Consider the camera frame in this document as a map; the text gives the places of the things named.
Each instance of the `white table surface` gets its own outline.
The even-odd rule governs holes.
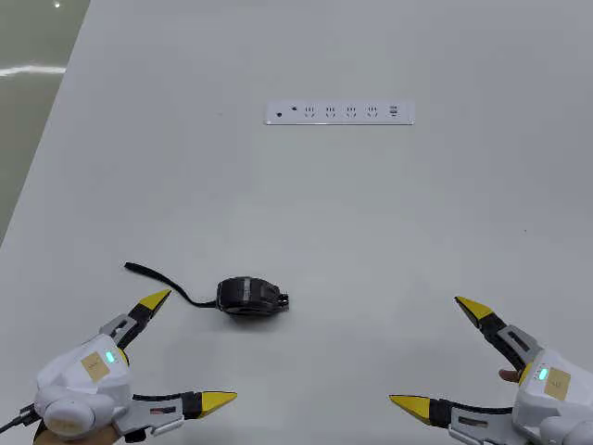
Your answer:
[[[291,310],[244,325],[172,295],[134,391],[236,390],[158,444],[454,443],[387,399],[508,406],[483,301],[593,369],[591,2],[91,4],[0,250],[0,415],[139,298],[228,276]],[[406,98],[413,127],[267,127],[270,99]],[[15,428],[2,444],[28,443]]]

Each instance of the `power strip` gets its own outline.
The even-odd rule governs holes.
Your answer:
[[[414,104],[396,100],[278,100],[268,103],[267,125],[412,125]]]

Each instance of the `finger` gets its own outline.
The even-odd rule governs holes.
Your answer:
[[[519,373],[516,371],[507,371],[506,369],[501,369],[500,371],[498,371],[498,375],[501,379],[507,382],[519,382]]]
[[[70,442],[64,442],[62,439],[47,429],[39,435],[39,437],[35,440],[34,445],[64,445],[65,443],[71,443],[72,445],[111,445],[117,442],[119,438],[120,436],[113,426],[106,426],[88,438],[73,440]]]

